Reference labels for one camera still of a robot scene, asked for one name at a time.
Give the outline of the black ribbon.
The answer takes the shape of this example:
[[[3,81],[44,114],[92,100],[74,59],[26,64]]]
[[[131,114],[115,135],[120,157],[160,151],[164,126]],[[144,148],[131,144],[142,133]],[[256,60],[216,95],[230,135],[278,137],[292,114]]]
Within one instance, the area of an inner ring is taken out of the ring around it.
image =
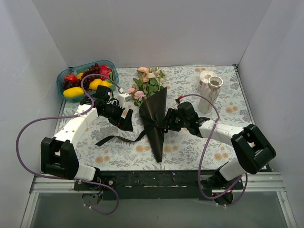
[[[150,146],[152,145],[159,145],[161,143],[163,143],[163,139],[164,139],[164,132],[163,130],[160,129],[160,124],[164,121],[163,119],[150,119],[149,117],[141,117],[142,119],[142,123],[143,123],[143,130],[139,133],[139,135],[137,136],[136,139],[132,139],[132,138],[125,138],[121,135],[109,135],[105,138],[103,138],[102,140],[100,140],[99,142],[97,142],[95,145],[97,146],[102,146],[104,145],[106,142],[110,141],[113,138],[118,138],[119,140],[122,140],[123,142],[127,142],[127,143],[135,143],[140,141],[145,135],[148,137],[148,142],[150,144]]]

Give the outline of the black paper cone wrapper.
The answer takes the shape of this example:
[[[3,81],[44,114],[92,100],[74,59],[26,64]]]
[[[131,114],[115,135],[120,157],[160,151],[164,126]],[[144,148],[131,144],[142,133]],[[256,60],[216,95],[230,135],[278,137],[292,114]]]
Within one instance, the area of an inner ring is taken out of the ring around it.
[[[140,118],[157,163],[162,162],[164,130],[159,128],[166,115],[167,88],[147,98],[139,108]]]

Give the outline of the pink flower bouquet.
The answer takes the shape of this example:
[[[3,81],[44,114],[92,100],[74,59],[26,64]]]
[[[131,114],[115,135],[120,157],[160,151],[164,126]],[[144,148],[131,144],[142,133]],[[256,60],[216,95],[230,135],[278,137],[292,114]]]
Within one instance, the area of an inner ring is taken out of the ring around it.
[[[127,93],[131,95],[133,104],[140,107],[147,98],[164,88],[167,72],[159,67],[138,67],[136,74],[137,78],[133,78],[134,84],[127,90]]]

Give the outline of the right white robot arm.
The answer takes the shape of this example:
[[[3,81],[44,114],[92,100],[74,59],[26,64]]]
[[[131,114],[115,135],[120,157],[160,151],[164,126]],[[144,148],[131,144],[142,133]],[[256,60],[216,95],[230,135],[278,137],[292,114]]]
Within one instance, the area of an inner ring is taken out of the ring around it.
[[[221,189],[227,188],[240,175],[258,173],[276,156],[275,149],[256,125],[237,127],[215,123],[209,118],[199,117],[189,102],[179,104],[177,109],[170,108],[158,127],[177,132],[186,128],[192,135],[200,138],[210,136],[233,147],[236,158],[220,166],[210,178]]]

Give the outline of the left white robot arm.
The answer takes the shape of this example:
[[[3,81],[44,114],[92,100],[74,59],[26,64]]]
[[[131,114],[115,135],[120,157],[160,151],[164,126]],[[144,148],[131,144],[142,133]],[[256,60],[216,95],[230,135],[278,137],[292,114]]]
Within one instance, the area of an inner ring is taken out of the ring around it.
[[[122,131],[133,131],[132,113],[123,114],[126,99],[130,96],[122,89],[114,98],[112,90],[106,86],[98,86],[93,98],[84,97],[80,102],[76,117],[52,138],[44,138],[41,142],[41,170],[44,173],[67,180],[85,180],[85,185],[96,190],[100,187],[101,178],[96,175],[96,168],[81,164],[78,161],[75,147],[89,125],[99,116],[105,117],[110,124]]]

